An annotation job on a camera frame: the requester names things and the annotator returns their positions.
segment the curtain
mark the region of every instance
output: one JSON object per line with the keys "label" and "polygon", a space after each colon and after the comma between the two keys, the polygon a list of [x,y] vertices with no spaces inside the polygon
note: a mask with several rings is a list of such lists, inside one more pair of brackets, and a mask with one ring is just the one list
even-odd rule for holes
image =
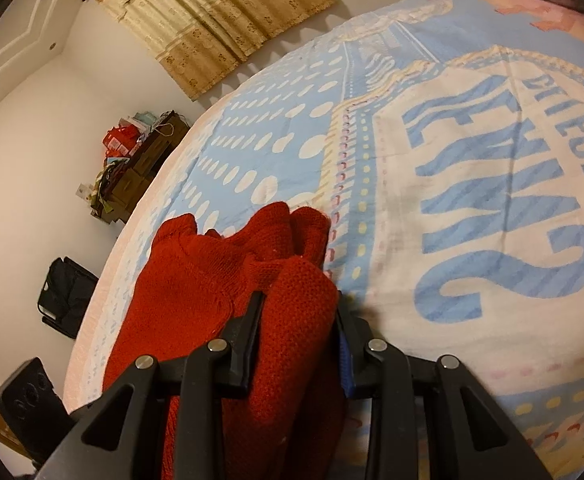
{"label": "curtain", "polygon": [[97,0],[195,99],[269,38],[334,0]]}

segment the mattress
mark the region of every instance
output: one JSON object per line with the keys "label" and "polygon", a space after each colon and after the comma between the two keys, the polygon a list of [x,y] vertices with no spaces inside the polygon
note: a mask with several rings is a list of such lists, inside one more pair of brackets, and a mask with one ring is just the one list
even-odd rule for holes
{"label": "mattress", "polygon": [[[459,356],[552,475],[578,476],[583,15],[541,0],[404,0],[211,107],[112,251],[72,352],[69,409],[101,393],[162,222],[189,212],[229,235],[274,201],[330,216],[325,272],[374,330],[406,354]],[[362,478],[369,430],[370,404],[353,403],[334,478]]]}

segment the triangular cutout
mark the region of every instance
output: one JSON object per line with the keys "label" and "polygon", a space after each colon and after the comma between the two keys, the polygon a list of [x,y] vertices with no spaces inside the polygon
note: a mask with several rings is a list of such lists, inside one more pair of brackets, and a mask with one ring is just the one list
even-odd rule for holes
{"label": "triangular cutout", "polygon": [[508,437],[474,392],[464,386],[461,388],[461,398],[466,409],[474,449],[486,451],[493,447],[505,446],[508,443]]}
{"label": "triangular cutout", "polygon": [[83,433],[82,441],[88,446],[114,451],[118,447],[134,388],[122,387]]}

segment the red sweater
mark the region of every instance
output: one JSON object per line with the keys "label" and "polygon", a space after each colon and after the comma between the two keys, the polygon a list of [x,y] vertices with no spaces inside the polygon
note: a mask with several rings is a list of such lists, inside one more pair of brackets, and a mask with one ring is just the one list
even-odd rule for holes
{"label": "red sweater", "polygon": [[[341,433],[345,400],[327,349],[337,290],[321,271],[329,220],[285,203],[257,212],[229,238],[197,235],[194,217],[168,220],[112,349],[108,388],[142,354],[159,361],[191,353],[266,294],[250,395],[223,402],[229,480],[325,477]],[[178,398],[170,403],[163,480],[172,478]]]}

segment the silver screw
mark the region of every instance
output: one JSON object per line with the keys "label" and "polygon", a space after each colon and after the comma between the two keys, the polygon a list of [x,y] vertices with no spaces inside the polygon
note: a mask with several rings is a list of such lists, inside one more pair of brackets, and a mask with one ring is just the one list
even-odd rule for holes
{"label": "silver screw", "polygon": [[147,370],[154,364],[154,359],[151,355],[141,355],[140,357],[136,358],[134,364],[139,370]]}
{"label": "silver screw", "polygon": [[368,348],[373,352],[383,352],[387,349],[387,343],[382,339],[370,339]]}
{"label": "silver screw", "polygon": [[208,348],[212,352],[221,352],[227,348],[227,341],[225,339],[213,339],[208,343]]}
{"label": "silver screw", "polygon": [[441,358],[441,365],[448,370],[455,370],[461,363],[453,355],[444,355]]}

